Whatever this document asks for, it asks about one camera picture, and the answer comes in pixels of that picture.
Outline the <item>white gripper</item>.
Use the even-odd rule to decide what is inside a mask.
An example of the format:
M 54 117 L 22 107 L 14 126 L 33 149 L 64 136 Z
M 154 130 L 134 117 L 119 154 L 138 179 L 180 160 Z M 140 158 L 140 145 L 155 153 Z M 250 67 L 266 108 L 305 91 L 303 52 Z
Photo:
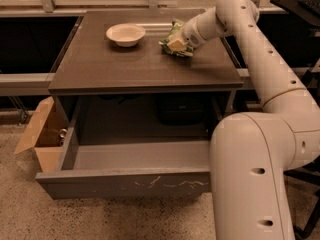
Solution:
M 171 51 L 184 51 L 189 44 L 193 48 L 204 45 L 206 40 L 200 35 L 197 20 L 191 19 L 183 27 L 183 34 L 178 31 L 168 37 L 167 46 Z

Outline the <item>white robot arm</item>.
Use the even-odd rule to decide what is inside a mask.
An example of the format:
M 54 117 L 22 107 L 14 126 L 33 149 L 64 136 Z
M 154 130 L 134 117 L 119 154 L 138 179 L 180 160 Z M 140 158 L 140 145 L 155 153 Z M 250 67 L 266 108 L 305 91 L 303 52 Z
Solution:
M 260 99 L 259 112 L 224 118 L 210 144 L 210 177 L 217 240 L 295 240 L 285 171 L 320 153 L 320 108 L 257 25 L 251 0 L 217 0 L 214 8 L 169 37 L 187 54 L 232 35 Z

